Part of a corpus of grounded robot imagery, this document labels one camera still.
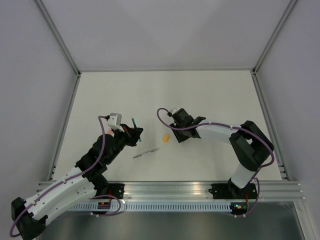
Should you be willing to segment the green pen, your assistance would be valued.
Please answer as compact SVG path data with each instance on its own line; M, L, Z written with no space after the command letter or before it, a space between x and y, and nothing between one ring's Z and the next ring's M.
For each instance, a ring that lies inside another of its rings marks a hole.
M135 121L135 119L134 119L133 117L131 117L131 121L132 121L132 124L133 124L133 127L134 127L135 131L139 134L139 136L138 136L138 141L139 141L139 142L142 142L141 132L137 130L138 127L137 127L136 121Z

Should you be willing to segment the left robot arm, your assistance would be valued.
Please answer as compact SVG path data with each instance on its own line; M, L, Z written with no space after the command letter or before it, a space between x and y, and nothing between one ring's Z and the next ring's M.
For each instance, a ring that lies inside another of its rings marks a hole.
M24 240L38 237L53 220L74 205L96 197L104 199L109 183L103 176L107 166L126 147L135 147L143 132L141 127L122 124L123 130L102 134L75 166L41 192L11 202L13 229Z

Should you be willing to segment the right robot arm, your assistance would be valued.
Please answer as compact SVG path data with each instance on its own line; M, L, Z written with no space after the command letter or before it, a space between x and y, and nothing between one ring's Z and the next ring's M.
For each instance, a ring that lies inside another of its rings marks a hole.
M167 115L173 119L169 127L179 143L190 138L214 139L232 146L238 159L238 167L226 184L227 194L232 199L251 194L250 181L260 169L275 161L273 144L253 121L232 126L202 116L193 118L183 108L174 108Z

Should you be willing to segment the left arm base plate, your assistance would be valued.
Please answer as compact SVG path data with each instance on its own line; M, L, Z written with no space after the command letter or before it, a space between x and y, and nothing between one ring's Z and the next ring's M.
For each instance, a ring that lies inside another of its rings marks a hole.
M110 183L107 188L107 194L116 197L119 200L123 199L125 192L125 184L123 183Z

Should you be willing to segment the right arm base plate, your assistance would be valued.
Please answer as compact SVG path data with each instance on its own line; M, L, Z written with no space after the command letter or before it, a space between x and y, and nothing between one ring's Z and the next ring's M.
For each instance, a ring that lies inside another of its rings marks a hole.
M244 188L238 188L233 183L213 183L208 191L215 200L254 200L258 196L254 183L248 183Z

